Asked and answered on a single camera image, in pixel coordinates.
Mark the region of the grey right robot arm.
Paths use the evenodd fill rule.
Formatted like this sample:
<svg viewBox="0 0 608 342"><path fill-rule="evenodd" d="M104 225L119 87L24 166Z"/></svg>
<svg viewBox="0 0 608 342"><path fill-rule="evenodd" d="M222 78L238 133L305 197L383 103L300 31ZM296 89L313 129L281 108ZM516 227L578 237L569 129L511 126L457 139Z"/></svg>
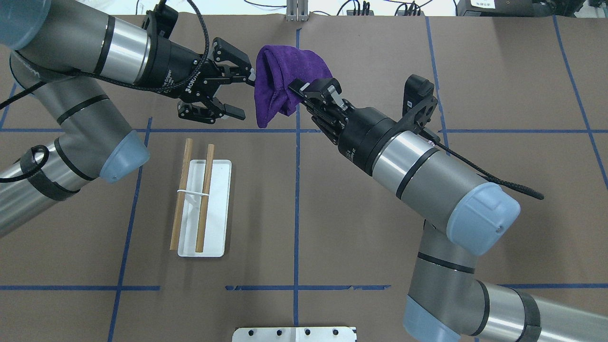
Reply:
<svg viewBox="0 0 608 342"><path fill-rule="evenodd" d="M605 342L607 317L478 281L475 267L521 212L498 180L448 149L426 128L438 104L434 85L411 75L402 117L356 108L335 78L296 79L289 90L320 130L359 169L424 218L403 325L419 342Z"/></svg>

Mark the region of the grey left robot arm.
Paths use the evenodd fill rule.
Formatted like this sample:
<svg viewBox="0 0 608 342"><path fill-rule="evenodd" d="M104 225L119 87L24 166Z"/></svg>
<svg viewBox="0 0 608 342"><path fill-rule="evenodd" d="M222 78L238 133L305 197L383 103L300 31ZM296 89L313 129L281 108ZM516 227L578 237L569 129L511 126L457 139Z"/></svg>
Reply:
<svg viewBox="0 0 608 342"><path fill-rule="evenodd" d="M240 108L221 103L222 85L254 85L247 54L210 40L198 15L205 50L170 40L178 12L164 0L141 26L76 0L3 0L1 43L20 93L34 95L63 130L51 143L26 149L1 173L1 236L102 178L115 183L145 164L150 153L98 81L178 99L178 116L214 124Z"/></svg>

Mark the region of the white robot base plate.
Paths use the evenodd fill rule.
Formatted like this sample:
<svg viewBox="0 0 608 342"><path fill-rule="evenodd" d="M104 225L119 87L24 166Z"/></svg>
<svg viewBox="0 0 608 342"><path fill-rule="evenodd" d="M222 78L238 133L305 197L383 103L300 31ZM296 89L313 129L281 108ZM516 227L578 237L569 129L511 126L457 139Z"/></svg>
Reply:
<svg viewBox="0 0 608 342"><path fill-rule="evenodd" d="M355 327L242 327L232 335L233 342L356 342Z"/></svg>

